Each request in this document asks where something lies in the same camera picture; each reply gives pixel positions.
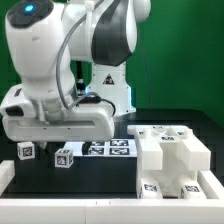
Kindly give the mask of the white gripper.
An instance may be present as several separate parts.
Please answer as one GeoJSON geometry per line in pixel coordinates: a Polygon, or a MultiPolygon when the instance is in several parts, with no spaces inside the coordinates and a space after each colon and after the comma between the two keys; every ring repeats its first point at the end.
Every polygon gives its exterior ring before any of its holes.
{"type": "Polygon", "coordinates": [[[3,116],[6,135],[13,141],[34,141],[40,149],[47,142],[81,141],[82,155],[87,155],[91,141],[108,141],[114,136],[112,109],[104,103],[81,104],[58,122],[44,122],[35,118],[3,116]]]}

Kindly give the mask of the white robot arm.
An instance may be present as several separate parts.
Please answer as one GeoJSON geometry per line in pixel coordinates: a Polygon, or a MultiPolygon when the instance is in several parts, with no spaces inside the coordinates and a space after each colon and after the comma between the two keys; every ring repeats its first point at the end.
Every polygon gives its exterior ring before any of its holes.
{"type": "Polygon", "coordinates": [[[0,104],[9,139],[33,142],[108,141],[117,105],[102,90],[79,95],[70,63],[117,67],[133,54],[137,25],[150,0],[20,0],[5,32],[21,83],[0,104]]]}

